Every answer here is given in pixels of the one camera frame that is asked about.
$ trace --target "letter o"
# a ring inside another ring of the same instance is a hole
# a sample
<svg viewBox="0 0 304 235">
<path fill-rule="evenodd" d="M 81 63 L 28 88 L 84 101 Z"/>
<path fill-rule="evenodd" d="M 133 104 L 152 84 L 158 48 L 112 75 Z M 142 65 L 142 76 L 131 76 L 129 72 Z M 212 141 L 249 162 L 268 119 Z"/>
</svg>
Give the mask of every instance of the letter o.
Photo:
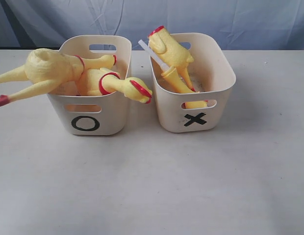
<svg viewBox="0 0 304 235">
<path fill-rule="evenodd" d="M 77 122 L 82 118 L 89 118 L 89 119 L 93 120 L 94 121 L 94 127 L 90 128 L 90 129 L 84 129 L 84 128 L 81 128 L 81 127 L 77 127 Z M 100 127 L 100 123 L 94 117 L 78 116 L 78 117 L 76 117 L 72 120 L 72 126 L 73 126 L 73 128 L 75 128 L 79 131 L 95 131 L 95 130 L 98 130 L 98 128 Z"/>
</svg>

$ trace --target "storage bin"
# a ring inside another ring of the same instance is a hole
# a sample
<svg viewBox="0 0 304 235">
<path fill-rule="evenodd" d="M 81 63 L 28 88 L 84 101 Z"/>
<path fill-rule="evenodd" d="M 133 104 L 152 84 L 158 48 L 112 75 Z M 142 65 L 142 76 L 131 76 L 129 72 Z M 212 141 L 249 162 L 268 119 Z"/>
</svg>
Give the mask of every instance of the storage bin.
<svg viewBox="0 0 304 235">
<path fill-rule="evenodd" d="M 90 49 L 94 45 L 113 45 L 116 50 Z M 131 42 L 124 37 L 80 35 L 65 41 L 59 51 L 88 59 L 115 54 L 117 62 L 112 70 L 120 73 L 120 79 L 131 76 Z M 127 121 L 129 99 L 120 92 L 78 96 L 75 83 L 68 82 L 49 93 L 48 98 L 65 129 L 74 135 L 113 135 L 121 131 Z"/>
<path fill-rule="evenodd" d="M 216 41 L 201 33 L 171 34 L 182 45 L 190 44 L 194 62 L 188 66 L 196 91 L 177 94 L 162 78 L 160 66 L 150 57 L 154 97 L 159 122 L 170 132 L 192 132 L 215 127 L 226 106 L 236 76 Z M 187 101 L 209 100 L 208 107 L 184 109 Z"/>
</svg>

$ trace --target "black marking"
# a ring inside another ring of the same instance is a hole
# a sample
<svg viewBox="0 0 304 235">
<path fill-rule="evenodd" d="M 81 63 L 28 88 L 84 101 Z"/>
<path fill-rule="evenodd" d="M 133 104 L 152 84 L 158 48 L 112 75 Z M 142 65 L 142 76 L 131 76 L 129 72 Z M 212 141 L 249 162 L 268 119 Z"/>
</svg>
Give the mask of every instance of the black marking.
<svg viewBox="0 0 304 235">
<path fill-rule="evenodd" d="M 81 127 L 77 127 L 77 121 L 79 121 L 82 118 L 92 119 L 94 121 L 94 127 L 90 128 L 90 129 L 84 129 L 84 128 L 81 128 Z M 78 117 L 76 117 L 76 118 L 74 118 L 72 120 L 72 126 L 73 126 L 73 128 L 75 128 L 75 129 L 77 129 L 79 131 L 96 131 L 100 127 L 100 123 L 94 117 L 90 117 L 90 116 L 78 116 Z"/>
<path fill-rule="evenodd" d="M 186 124 L 184 124 L 184 126 L 190 126 L 192 123 L 196 122 L 200 125 L 204 125 L 207 122 L 203 119 L 201 119 L 205 114 L 204 113 L 199 113 L 198 115 L 196 115 L 195 117 L 190 115 L 190 114 L 186 114 L 185 118 L 190 119 L 190 121 L 188 121 Z"/>
</svg>

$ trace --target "rubber chicken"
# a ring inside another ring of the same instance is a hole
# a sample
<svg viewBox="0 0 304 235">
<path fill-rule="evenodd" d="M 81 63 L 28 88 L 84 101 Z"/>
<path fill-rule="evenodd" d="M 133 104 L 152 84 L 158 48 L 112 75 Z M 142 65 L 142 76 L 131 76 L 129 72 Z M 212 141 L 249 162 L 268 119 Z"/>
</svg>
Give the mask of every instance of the rubber chicken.
<svg viewBox="0 0 304 235">
<path fill-rule="evenodd" d="M 177 69 L 172 65 L 170 68 L 163 72 L 161 76 L 167 81 L 175 90 L 176 93 L 180 94 L 188 94 L 188 93 L 195 93 L 194 91 L 190 90 L 183 81 L 179 78 Z M 205 108 L 207 107 L 207 100 L 206 101 L 191 101 L 185 102 L 186 109 L 197 109 L 197 108 Z"/>
<path fill-rule="evenodd" d="M 77 82 L 85 70 L 101 67 L 110 69 L 115 63 L 115 55 L 84 59 L 78 55 L 65 55 L 47 48 L 33 50 L 24 65 L 0 75 L 0 83 L 30 81 L 33 85 L 11 95 L 1 95 L 0 106 L 50 93 L 63 83 Z"/>
<path fill-rule="evenodd" d="M 152 97 L 152 91 L 140 78 L 121 80 L 119 73 L 107 68 L 86 70 L 76 86 L 81 96 L 101 96 L 119 91 L 129 99 L 146 104 Z"/>
<path fill-rule="evenodd" d="M 149 36 L 149 47 L 168 66 L 174 66 L 187 87 L 195 91 L 188 73 L 189 63 L 194 62 L 190 52 L 180 45 L 164 26 L 158 27 Z"/>
</svg>

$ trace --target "white table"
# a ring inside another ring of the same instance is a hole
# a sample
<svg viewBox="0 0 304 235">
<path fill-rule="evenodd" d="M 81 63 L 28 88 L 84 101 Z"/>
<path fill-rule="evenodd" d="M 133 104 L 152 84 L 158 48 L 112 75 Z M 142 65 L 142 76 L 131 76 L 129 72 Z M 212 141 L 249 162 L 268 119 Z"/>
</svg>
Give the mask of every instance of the white table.
<svg viewBox="0 0 304 235">
<path fill-rule="evenodd" d="M 0 74 L 27 54 L 0 50 Z M 237 82 L 211 131 L 164 130 L 154 100 L 112 137 L 67 133 L 46 95 L 0 107 L 0 235 L 304 235 L 304 51 L 225 55 Z"/>
</svg>

